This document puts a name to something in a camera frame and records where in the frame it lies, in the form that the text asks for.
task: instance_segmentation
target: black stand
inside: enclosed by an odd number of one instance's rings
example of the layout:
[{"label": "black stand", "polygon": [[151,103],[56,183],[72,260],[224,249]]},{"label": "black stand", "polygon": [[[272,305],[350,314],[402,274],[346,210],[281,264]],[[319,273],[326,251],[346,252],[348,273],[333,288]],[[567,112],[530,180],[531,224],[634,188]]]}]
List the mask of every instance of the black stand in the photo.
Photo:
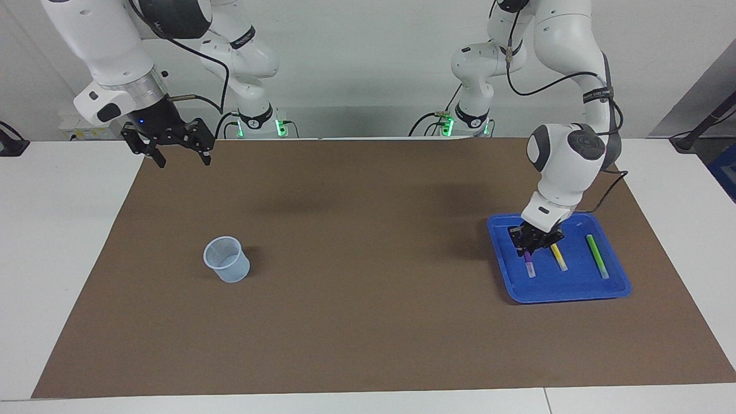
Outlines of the black stand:
[{"label": "black stand", "polygon": [[736,106],[736,92],[731,94],[722,104],[716,108],[703,122],[700,123],[690,135],[684,138],[670,138],[670,142],[675,147],[675,150],[681,154],[694,154],[693,144],[700,138],[705,131],[713,126],[719,119],[721,119],[729,109]]},{"label": "black stand", "polygon": [[20,157],[26,151],[26,148],[28,148],[30,141],[26,141],[25,139],[16,141],[10,138],[3,130],[0,130],[0,144],[3,146],[2,151],[0,151],[0,157]]}]

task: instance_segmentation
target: brown mat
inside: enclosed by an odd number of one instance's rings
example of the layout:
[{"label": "brown mat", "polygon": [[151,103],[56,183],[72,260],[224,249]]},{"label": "brown mat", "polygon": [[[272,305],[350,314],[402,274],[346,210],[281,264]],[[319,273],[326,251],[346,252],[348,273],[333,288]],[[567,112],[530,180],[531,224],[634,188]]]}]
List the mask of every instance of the brown mat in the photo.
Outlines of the brown mat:
[{"label": "brown mat", "polygon": [[[629,298],[508,297],[484,222],[528,202],[525,145],[221,142],[209,168],[167,149],[165,170],[138,174],[33,397],[736,382],[626,186],[597,215]],[[202,263],[225,234],[253,263],[234,285]]]}]

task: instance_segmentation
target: green marker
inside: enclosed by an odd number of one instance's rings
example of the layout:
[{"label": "green marker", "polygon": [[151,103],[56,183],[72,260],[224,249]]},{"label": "green marker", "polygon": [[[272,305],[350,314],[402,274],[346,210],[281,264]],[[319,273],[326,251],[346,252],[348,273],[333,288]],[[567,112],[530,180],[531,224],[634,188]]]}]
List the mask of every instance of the green marker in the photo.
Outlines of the green marker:
[{"label": "green marker", "polygon": [[603,263],[603,258],[601,257],[601,252],[598,250],[598,245],[595,243],[595,239],[593,239],[592,234],[588,234],[585,236],[585,239],[588,241],[588,245],[590,246],[590,251],[593,253],[593,258],[595,258],[595,263],[598,265],[598,270],[601,271],[601,275],[604,279],[608,279],[608,270],[606,270],[606,265]]}]

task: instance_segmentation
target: yellow marker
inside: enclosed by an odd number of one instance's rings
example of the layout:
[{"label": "yellow marker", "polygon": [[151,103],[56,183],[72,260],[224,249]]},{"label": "yellow marker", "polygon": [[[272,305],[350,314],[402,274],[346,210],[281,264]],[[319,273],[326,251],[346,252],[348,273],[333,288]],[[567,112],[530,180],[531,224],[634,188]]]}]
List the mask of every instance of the yellow marker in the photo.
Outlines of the yellow marker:
[{"label": "yellow marker", "polygon": [[565,263],[565,259],[562,257],[562,253],[560,253],[557,245],[552,245],[551,249],[554,258],[557,259],[557,264],[559,264],[559,268],[562,269],[563,272],[567,272],[567,264]]}]

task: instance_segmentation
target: white table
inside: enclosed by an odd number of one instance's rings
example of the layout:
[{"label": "white table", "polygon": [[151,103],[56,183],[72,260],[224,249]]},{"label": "white table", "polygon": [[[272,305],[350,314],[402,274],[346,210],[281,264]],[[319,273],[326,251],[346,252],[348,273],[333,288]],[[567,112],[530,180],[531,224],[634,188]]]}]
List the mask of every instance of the white table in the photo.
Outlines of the white table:
[{"label": "white table", "polygon": [[[0,159],[0,414],[736,413],[731,384],[24,401],[141,160],[122,142],[34,143]],[[618,166],[734,364],[736,205],[697,157],[666,141],[625,141]]]}]

